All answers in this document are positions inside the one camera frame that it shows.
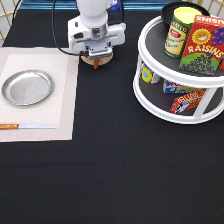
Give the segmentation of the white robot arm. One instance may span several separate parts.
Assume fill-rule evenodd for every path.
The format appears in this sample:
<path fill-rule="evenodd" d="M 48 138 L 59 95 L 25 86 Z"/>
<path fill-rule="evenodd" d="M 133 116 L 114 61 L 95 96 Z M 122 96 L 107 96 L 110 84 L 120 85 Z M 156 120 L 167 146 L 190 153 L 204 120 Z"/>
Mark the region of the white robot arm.
<path fill-rule="evenodd" d="M 77 0 L 80 15 L 68 21 L 68 43 L 72 53 L 89 59 L 110 57 L 113 47 L 125 42 L 126 24 L 108 23 L 107 10 L 117 0 Z"/>

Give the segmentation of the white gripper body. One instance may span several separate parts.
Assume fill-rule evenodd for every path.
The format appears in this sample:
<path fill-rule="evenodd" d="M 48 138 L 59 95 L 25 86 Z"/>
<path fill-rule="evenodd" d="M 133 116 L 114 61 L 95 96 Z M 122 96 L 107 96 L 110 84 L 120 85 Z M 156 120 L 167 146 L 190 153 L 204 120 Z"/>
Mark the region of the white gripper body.
<path fill-rule="evenodd" d="M 125 42 L 125 29 L 125 23 L 105 23 L 98 28 L 89 28 L 78 16 L 68 21 L 69 50 L 72 53 L 86 54 L 89 59 L 110 57 L 113 47 Z"/>

